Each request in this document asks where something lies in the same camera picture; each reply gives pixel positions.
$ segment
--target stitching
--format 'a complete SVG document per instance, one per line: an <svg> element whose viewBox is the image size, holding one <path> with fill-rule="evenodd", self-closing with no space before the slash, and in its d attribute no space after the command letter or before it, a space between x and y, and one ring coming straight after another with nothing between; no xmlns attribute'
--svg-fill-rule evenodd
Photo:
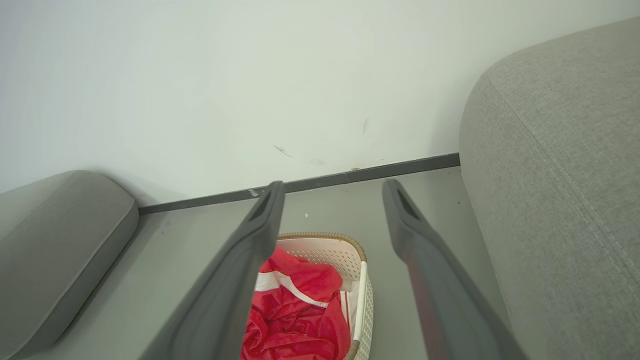
<svg viewBox="0 0 640 360"><path fill-rule="evenodd" d="M624 280L625 284L627 285L627 287L629 288L629 290L631 291L631 294L634 296L634 298L640 302L640 299L638 298L636 292L634 291L634 289L631 287L631 285L629 285L629 280L627 279L627 277L625 276L625 274L620 270L620 268L618 267L618 265L616 264L615 260L613 259L613 257L611 256L611 254L609 253L609 251L607 250L606 246L604 245L604 243L602 242L602 240L600 239L600 237L598 236L597 232L593 229L593 227L591 226L591 222L588 220L588 217L586 217L582 211L580 210L580 206L578 204L576 204L575 200L573 199L573 197L571 197L566 189L567 186L565 186L565 184L563 183L563 181L558 178L558 176L556 175L556 173L553 171L554 168L559 168L558 170L563 170L562 167L557 164L557 163L553 163L553 164L549 164L547 160L551 160L553 161L554 159L546 154L546 149L544 148L544 146L542 146L542 144L540 144L540 142L538 141L538 139L531 133L531 130L524 124L524 122L522 121L522 119L520 118L520 116L515 112L515 110L507 103L507 101L500 95L500 93L498 92L498 90L495 88L495 86L493 85L493 83L491 82L491 79L489 78L489 74L487 74L485 77L486 82L489 84L491 90L494 92L496 98L498 98L498 100L507 108L509 109L509 111L511 111L511 113L513 113L513 115L515 115L515 117L518 119L520 125L525 129L525 132L527 134L527 137L530 138L530 140L532 140L534 142L535 145L534 149L535 151L541 155L541 159L542 161L545 163L545 165L549 168L551 175L554 177L554 179L556 180L557 184L559 185L560 189L562 189L562 191L564 192L564 194L566 195L566 197L569 199L569 201L572 204L572 208L575 209L578 214L580 215L580 218L583 219L583 221L585 221L585 223L587 224L587 228L589 229L589 232L591 232L593 234L593 236L596 238L596 240L598 240L598 243L600 244L601 248L604 250L604 252L607 254L607 256L609 257L609 260L611 260L611 263L613 264L613 266L616 268L616 270L618 271L618 273L622 276L622 279ZM566 173L566 171L564 171L564 176L567 177L569 180L571 179L568 174ZM573 183L573 181L568 181L569 182L569 189L576 193L578 192L576 189L573 189L572 187L576 187L575 183ZM580 193L580 197L582 197L582 199L586 202L586 200L584 199L584 196ZM591 207L591 205L587 202L587 204L589 205L589 207L591 208L591 212L595 213L595 210L593 209L593 207ZM622 249L622 247L620 246L620 244L615 240L615 238L613 239L614 242L618 245L618 247L620 247L620 249L626 254L626 252ZM621 260L621 263L623 263L623 265L625 265L625 268L628 271L628 268L626 266L626 264L624 264L624 262Z"/></svg>

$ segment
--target gray upholstered furniture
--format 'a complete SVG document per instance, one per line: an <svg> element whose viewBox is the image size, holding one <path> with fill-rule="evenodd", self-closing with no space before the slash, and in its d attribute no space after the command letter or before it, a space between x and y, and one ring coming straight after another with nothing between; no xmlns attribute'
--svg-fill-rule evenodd
<svg viewBox="0 0 640 360"><path fill-rule="evenodd" d="M93 172L0 194L0 359L53 344L137 224L134 199Z"/></svg>
<svg viewBox="0 0 640 360"><path fill-rule="evenodd" d="M488 69L460 160L532 359L640 358L640 18Z"/></svg>

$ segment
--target white wall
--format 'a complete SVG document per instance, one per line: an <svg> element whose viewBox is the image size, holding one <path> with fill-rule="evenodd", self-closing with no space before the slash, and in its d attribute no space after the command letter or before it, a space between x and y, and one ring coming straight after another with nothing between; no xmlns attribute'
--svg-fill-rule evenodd
<svg viewBox="0 0 640 360"><path fill-rule="evenodd" d="M157 204L456 152L493 62L637 15L638 0L5 0L0 192L87 168Z"/></svg>

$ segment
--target gray floor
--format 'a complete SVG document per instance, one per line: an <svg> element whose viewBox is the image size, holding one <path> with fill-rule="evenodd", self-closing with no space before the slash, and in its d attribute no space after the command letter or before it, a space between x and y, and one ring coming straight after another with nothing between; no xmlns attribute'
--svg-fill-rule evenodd
<svg viewBox="0 0 640 360"><path fill-rule="evenodd" d="M503 320L506 310L460 168L398 177ZM394 254L383 180L286 196L281 232L344 233L367 253L374 290L370 359L425 359L404 263ZM255 200L147 215L138 234L73 327L32 359L137 359Z"/></svg>

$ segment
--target red garment with white stripe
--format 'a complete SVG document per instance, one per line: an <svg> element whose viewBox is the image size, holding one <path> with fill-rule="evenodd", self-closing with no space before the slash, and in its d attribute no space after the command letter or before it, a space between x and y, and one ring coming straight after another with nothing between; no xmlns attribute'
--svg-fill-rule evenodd
<svg viewBox="0 0 640 360"><path fill-rule="evenodd" d="M342 360L351 335L341 286L331 265L312 264L276 248L260 267L241 358Z"/></svg>

